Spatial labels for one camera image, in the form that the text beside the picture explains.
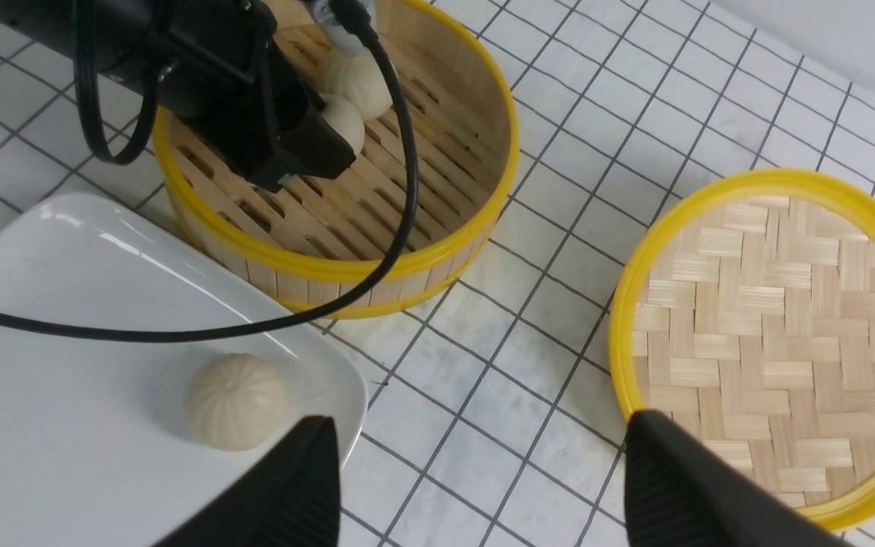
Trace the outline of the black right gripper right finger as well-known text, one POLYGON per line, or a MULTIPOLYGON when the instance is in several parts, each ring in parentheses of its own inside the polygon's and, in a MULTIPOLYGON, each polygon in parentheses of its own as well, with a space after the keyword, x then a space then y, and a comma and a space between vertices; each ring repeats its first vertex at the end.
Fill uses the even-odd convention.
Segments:
POLYGON ((625 434, 624 520, 631 546, 845 546, 733 470, 656 409, 625 434))

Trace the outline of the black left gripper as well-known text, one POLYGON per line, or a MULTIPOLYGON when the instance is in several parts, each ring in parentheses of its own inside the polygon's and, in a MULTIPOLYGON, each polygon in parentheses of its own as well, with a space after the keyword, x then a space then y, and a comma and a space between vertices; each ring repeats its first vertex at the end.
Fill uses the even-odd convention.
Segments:
POLYGON ((296 176, 337 178, 353 147, 279 60, 261 1, 0 1, 0 24, 73 62, 84 141, 112 165, 136 160, 156 108, 185 120, 244 178, 280 191, 296 176), (121 152, 102 135, 100 78, 141 96, 121 152))

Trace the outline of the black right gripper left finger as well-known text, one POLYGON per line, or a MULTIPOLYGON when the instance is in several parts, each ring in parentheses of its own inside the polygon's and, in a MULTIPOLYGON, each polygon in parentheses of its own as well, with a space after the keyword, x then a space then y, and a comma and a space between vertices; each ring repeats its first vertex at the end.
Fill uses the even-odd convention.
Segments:
POLYGON ((306 416, 245 475, 160 546, 336 546, 341 529, 336 422, 306 416))

